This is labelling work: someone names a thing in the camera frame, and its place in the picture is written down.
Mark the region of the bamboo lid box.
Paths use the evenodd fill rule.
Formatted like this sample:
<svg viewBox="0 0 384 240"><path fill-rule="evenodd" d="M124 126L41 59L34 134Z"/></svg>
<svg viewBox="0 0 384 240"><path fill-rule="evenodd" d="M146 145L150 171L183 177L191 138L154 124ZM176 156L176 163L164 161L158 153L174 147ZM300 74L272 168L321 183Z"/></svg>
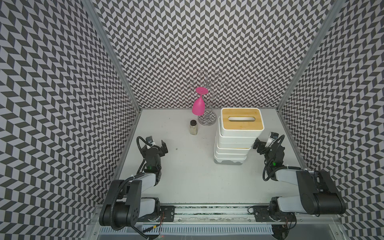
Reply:
<svg viewBox="0 0 384 240"><path fill-rule="evenodd" d="M257 138L265 125L258 108L222 108L220 129L224 137Z"/></svg>
<svg viewBox="0 0 384 240"><path fill-rule="evenodd" d="M251 148L248 149L233 149L233 148L220 148L219 146L215 146L215 151L218 154L232 154L232 155L246 155Z"/></svg>
<svg viewBox="0 0 384 240"><path fill-rule="evenodd" d="M214 152L214 158L216 160L230 160L230 161L244 161L247 158L247 154L219 154Z"/></svg>

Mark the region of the grey lid box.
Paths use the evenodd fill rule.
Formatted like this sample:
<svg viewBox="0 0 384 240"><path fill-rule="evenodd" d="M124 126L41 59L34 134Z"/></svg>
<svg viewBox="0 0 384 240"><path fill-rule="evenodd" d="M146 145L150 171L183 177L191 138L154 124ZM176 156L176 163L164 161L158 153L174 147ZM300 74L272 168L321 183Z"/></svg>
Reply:
<svg viewBox="0 0 384 240"><path fill-rule="evenodd" d="M252 145L254 143L250 143L250 144L226 144L226 143L221 143L219 142L218 140L218 137L216 137L216 142L217 142L217 146L219 146L220 148L233 148L233 149L248 149L248 148L251 148Z"/></svg>
<svg viewBox="0 0 384 240"><path fill-rule="evenodd" d="M222 120L219 118L219 125L218 125L218 131L217 131L217 137L219 142L226 143L226 144L250 144L253 143L258 137L226 137L223 136L222 133L224 131L222 130Z"/></svg>

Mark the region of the bamboo lid box back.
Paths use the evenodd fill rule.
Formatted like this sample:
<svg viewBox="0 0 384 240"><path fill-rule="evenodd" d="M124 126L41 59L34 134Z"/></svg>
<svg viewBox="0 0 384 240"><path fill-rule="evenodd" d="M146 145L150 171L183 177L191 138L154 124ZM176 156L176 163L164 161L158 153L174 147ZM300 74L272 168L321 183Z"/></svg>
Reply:
<svg viewBox="0 0 384 240"><path fill-rule="evenodd" d="M215 151L218 154L232 154L232 155L246 155L251 148L248 149L233 149L233 148L220 148L219 146L215 146Z"/></svg>

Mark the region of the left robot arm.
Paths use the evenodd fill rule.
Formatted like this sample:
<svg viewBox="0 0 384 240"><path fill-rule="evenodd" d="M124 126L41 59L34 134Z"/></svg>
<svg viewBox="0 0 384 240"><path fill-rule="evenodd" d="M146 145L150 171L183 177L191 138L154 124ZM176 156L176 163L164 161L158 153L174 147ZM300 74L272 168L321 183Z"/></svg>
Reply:
<svg viewBox="0 0 384 240"><path fill-rule="evenodd" d="M143 161L136 175L125 180L114 180L108 190L99 216L101 226L118 231L134 226L143 217L152 221L161 218L160 200L143 197L142 193L158 185L162 175L161 157L168 153L167 145L161 141L157 146L144 140L140 148Z"/></svg>

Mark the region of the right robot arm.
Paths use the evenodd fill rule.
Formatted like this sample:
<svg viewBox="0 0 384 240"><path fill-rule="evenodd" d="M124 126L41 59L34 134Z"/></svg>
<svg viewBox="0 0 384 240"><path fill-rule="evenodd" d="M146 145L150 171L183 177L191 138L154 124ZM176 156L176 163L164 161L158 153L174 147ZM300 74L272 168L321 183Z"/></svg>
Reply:
<svg viewBox="0 0 384 240"><path fill-rule="evenodd" d="M347 210L345 201L327 171L308 171L284 165L284 138L280 136L269 144L255 140L253 149L265 158L262 173L265 182L272 180L292 184L299 193L290 197L273 197L269 205L253 207L256 221L288 222L295 220L296 214L344 214Z"/></svg>

